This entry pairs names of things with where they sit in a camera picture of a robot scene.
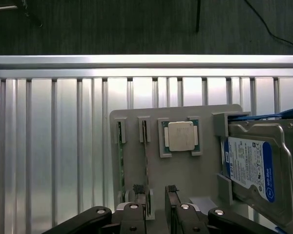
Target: metal screw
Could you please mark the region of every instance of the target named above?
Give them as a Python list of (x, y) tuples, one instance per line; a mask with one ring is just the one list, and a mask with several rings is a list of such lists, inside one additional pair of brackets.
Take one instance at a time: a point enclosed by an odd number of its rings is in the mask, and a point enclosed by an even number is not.
[(187, 204), (182, 204), (180, 207), (185, 210), (189, 209), (189, 205), (187, 205)]
[(97, 213), (98, 214), (103, 214), (103, 213), (105, 213), (105, 210), (98, 210)]
[(223, 215), (224, 214), (224, 212), (222, 210), (215, 210), (214, 212), (216, 214), (218, 214), (218, 215)]

